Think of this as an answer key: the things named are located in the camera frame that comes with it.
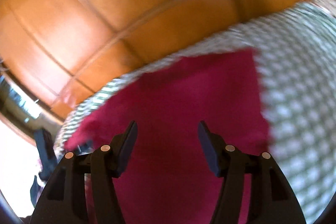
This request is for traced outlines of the red cloth garment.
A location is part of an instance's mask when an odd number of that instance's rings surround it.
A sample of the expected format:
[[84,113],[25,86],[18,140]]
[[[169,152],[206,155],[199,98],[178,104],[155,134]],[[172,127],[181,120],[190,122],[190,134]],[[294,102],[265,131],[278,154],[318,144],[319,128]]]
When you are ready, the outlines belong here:
[[114,182],[127,223],[209,223],[222,181],[206,162],[200,121],[241,151],[266,150],[254,53],[184,57],[142,75],[80,123],[68,150],[88,141],[98,148],[138,124],[127,169]]

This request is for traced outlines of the green white checkered bedsheet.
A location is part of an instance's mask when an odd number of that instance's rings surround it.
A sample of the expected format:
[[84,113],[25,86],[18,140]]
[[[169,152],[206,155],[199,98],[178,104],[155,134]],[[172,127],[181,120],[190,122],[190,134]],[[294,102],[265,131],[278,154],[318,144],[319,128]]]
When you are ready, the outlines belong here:
[[68,114],[54,151],[83,119],[145,73],[182,57],[254,47],[265,87],[263,116],[270,122],[270,149],[292,186],[307,223],[313,223],[335,193],[335,0],[308,0],[282,12],[237,24],[151,64],[117,77]]

